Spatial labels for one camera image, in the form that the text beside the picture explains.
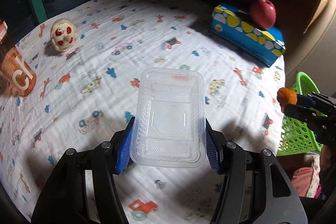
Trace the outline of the right hand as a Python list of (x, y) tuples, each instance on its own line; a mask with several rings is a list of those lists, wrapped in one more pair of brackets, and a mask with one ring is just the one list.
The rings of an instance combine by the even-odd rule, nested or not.
[(319, 158), (319, 166), (322, 170), (327, 170), (331, 167), (332, 153), (328, 146), (324, 145), (321, 149), (321, 155)]

